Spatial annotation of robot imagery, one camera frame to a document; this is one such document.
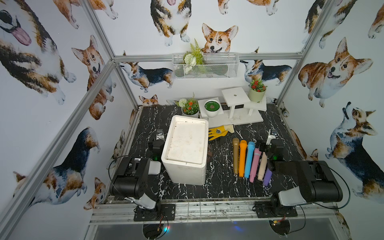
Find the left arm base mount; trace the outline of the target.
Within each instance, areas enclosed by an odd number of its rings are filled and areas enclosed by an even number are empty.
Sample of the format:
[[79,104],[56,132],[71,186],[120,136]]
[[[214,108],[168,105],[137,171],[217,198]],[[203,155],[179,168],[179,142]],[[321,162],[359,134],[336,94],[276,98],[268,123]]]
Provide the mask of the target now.
[[152,210],[142,209],[137,206],[134,209],[134,222],[148,222],[163,220],[173,221],[176,214],[175,204],[158,205]]

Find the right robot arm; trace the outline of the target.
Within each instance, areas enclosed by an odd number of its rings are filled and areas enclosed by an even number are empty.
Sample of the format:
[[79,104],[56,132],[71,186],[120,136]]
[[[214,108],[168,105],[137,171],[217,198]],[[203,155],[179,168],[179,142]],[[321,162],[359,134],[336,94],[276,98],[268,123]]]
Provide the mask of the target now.
[[300,205],[336,203],[343,199],[343,191],[332,170],[324,161],[285,161],[284,148],[272,143],[261,143],[266,154],[266,170],[275,175],[286,175],[297,179],[297,186],[273,193],[273,208],[295,207]]

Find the blue toy microphone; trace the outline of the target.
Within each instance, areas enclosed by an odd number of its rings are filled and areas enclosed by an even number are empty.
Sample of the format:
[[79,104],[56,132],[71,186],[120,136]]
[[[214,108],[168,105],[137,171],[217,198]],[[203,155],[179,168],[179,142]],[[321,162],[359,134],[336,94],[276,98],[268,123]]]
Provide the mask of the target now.
[[245,162],[245,173],[244,173],[244,177],[246,179],[248,179],[250,177],[252,160],[253,160],[255,148],[256,148],[255,142],[248,142],[246,162]]

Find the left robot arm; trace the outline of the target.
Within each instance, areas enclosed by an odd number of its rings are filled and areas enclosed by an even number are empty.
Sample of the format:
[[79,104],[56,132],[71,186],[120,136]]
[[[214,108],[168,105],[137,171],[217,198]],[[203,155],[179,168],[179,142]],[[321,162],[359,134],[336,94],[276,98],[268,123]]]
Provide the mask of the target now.
[[113,163],[120,162],[120,164],[115,174],[109,176],[111,181],[110,194],[130,200],[141,209],[158,211],[160,208],[159,198],[148,190],[148,178],[150,175],[160,174],[162,163],[159,159],[164,146],[165,140],[162,139],[149,142],[149,149],[155,160],[128,155],[113,157],[108,165],[108,170],[111,169]]

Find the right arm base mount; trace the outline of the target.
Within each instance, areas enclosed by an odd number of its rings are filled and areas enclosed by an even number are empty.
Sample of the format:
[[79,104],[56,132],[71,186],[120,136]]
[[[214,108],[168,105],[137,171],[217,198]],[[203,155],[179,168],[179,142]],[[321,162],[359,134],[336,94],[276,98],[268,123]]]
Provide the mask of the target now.
[[252,210],[258,218],[290,218],[297,217],[298,213],[295,207],[279,206],[268,201],[254,202]]

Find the beige toy microphone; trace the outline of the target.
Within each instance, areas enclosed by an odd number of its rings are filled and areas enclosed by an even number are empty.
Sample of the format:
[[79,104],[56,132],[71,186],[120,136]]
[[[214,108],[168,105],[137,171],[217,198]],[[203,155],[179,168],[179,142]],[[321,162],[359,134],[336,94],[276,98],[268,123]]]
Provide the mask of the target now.
[[260,162],[259,172],[258,172],[258,181],[262,182],[264,179],[266,168],[267,168],[267,159],[268,157],[266,152],[263,152],[261,162]]

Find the gold toy microphone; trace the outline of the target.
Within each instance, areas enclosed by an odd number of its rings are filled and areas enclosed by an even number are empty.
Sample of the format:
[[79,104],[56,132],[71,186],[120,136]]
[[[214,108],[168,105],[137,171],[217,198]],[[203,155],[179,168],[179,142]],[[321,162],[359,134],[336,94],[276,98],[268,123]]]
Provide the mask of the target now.
[[240,140],[238,138],[233,138],[233,167],[234,174],[239,175],[239,149],[240,149]]

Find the orange toy microphone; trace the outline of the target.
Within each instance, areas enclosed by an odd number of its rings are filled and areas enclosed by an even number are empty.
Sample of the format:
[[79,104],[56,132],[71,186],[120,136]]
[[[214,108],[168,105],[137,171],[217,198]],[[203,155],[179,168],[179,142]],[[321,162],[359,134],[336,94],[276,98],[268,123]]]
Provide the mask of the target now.
[[245,163],[246,163],[246,151],[247,151],[247,141],[240,141],[240,156],[239,156],[239,177],[243,178],[245,175]]

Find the pink toy microphone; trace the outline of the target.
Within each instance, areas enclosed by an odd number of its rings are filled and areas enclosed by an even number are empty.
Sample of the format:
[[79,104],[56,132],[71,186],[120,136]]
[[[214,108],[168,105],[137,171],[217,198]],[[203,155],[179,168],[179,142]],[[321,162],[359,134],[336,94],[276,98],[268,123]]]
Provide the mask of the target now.
[[250,183],[254,182],[255,177],[257,175],[257,170],[258,170],[261,155],[262,155],[262,152],[260,151],[260,149],[255,148],[253,160],[252,160],[251,171],[250,171],[250,177],[249,177]]

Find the purple toy microphone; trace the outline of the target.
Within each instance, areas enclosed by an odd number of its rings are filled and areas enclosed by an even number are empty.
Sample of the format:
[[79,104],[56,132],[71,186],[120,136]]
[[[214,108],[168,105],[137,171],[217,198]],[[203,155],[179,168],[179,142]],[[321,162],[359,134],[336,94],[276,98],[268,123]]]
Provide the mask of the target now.
[[269,168],[267,168],[265,176],[264,176],[264,180],[263,180],[263,186],[264,187],[267,187],[269,185],[271,178],[272,178],[272,174],[273,174],[272,171]]

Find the white plastic drawer cabinet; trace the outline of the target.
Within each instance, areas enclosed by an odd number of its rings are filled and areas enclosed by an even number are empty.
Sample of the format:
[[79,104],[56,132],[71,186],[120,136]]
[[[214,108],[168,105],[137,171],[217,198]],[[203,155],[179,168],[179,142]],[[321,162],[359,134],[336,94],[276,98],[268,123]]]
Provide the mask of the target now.
[[204,119],[172,117],[161,160],[173,183],[205,184],[208,131],[209,123]]

